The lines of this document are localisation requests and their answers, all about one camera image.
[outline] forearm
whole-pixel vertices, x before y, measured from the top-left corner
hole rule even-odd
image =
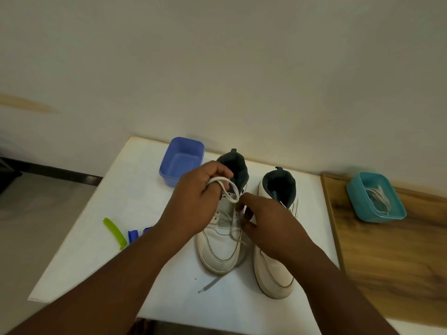
[[[321,333],[397,335],[358,287],[314,247],[307,263],[298,259],[288,269],[303,287]]]
[[[155,225],[10,334],[125,334],[160,270],[186,241],[164,224]]]

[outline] baseboard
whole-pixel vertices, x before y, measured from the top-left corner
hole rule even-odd
[[[102,176],[78,173],[76,171],[68,171],[66,169],[54,168],[50,166],[43,166],[40,164],[14,160],[13,158],[2,157],[1,159],[6,162],[11,168],[23,173],[43,175],[52,177],[54,179],[90,184],[92,186],[99,185],[102,180]]]

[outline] green plastic clip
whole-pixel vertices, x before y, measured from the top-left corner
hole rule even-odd
[[[124,236],[121,234],[120,230],[118,229],[117,226],[115,226],[115,224],[109,219],[109,218],[105,218],[104,220],[102,220],[104,222],[104,225],[107,227],[107,229],[109,231],[111,231],[111,233],[113,234],[113,236],[116,238],[116,240],[118,241],[120,247],[120,250],[123,250],[126,246],[127,246],[127,241],[124,238]]]

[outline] person's left hand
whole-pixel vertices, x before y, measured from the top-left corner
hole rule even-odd
[[[181,233],[189,240],[210,223],[220,200],[222,187],[217,182],[207,186],[210,178],[233,173],[222,163],[210,161],[184,174],[166,205],[158,224],[169,226],[175,233]],[[223,182],[228,190],[228,183]]]

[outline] wooden board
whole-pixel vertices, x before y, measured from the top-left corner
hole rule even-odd
[[[447,199],[396,188],[407,217],[368,223],[349,181],[321,175],[341,270],[383,316],[447,327]]]

